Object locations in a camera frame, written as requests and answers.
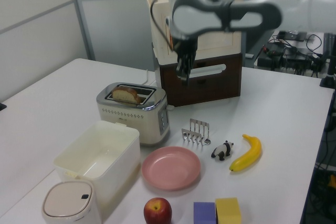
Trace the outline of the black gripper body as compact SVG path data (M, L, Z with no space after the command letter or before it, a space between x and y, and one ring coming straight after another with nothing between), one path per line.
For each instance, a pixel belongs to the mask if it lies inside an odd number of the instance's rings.
M196 55L197 38L182 39L177 36L172 36L173 51L178 56Z

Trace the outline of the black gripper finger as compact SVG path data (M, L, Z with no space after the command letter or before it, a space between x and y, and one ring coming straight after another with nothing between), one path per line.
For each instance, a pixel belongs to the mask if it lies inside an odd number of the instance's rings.
M196 52L195 51L188 54L188 75L190 75L191 70L193 69L195 57L196 57Z
M183 85L188 85L189 79L189 58L188 55L183 55L179 57L177 67L176 67L177 77L181 80Z

